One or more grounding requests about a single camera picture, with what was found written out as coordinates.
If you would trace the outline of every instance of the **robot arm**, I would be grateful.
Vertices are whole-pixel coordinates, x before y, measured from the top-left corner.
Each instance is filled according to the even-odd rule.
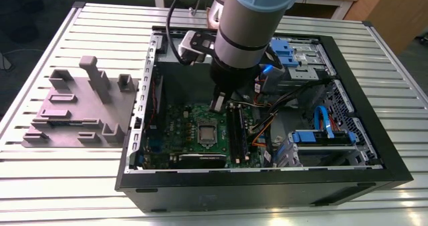
[[[221,111],[234,90],[260,74],[262,56],[285,11],[295,2],[225,0],[217,36],[188,33],[180,47],[182,58],[197,61],[205,54],[214,58],[210,66],[210,77],[216,82],[213,111]]]

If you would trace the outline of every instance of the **motherboard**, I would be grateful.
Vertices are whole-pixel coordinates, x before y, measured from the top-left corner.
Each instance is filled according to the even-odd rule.
[[[210,112],[209,107],[209,104],[168,105],[163,135],[161,139],[147,139],[145,168],[193,168],[198,164],[205,164],[200,165],[202,168],[261,167],[261,151],[256,147],[250,150],[252,143],[246,141],[254,124],[250,107],[234,105],[224,114]],[[233,119],[234,110],[242,124]],[[242,141],[236,142],[240,131]]]

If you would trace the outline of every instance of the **dark floor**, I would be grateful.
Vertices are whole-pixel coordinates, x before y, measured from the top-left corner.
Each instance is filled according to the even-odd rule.
[[[118,4],[131,6],[155,6],[155,0],[43,0],[46,9],[34,14],[40,36],[31,43],[14,43],[0,32],[0,52],[11,52],[20,49],[44,50],[58,31],[58,28],[69,14],[75,1],[90,3]],[[196,5],[197,0],[181,0],[180,8],[189,8]],[[166,6],[173,0],[165,0]],[[16,97],[18,92],[28,78],[28,75],[42,56],[40,51],[18,51],[7,55],[7,59],[16,65],[15,69],[7,73],[0,70],[0,118]],[[428,47],[422,46],[418,41],[412,42],[408,49],[399,56],[415,80],[419,82],[426,93],[428,92]]]

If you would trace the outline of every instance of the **blue led light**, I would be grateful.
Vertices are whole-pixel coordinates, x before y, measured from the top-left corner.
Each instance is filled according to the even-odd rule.
[[[262,73],[266,74],[268,72],[270,72],[273,70],[275,66],[273,65],[266,65]]]

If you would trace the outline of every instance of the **blue plastic latch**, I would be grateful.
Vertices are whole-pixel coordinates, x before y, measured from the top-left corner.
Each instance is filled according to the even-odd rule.
[[[289,42],[285,40],[272,40],[270,46],[279,56],[291,57],[293,55],[293,49],[291,49]]]
[[[352,143],[356,143],[357,142],[357,137],[356,137],[356,134],[353,132],[348,132],[348,136],[349,136],[349,140]]]
[[[276,54],[279,55],[280,61],[285,67],[297,67],[300,62],[295,60],[293,48],[291,48],[289,42],[285,40],[272,40],[270,46]]]
[[[296,61],[293,57],[279,56],[279,58],[280,58],[283,65],[287,67],[297,67],[300,65],[300,62]]]
[[[297,132],[293,132],[293,133],[292,133],[292,136],[293,136],[293,142],[295,142],[295,143],[297,143],[297,142],[301,141],[301,138],[300,138],[300,135],[299,135]]]
[[[301,142],[316,142],[316,136],[313,132],[299,132]]]

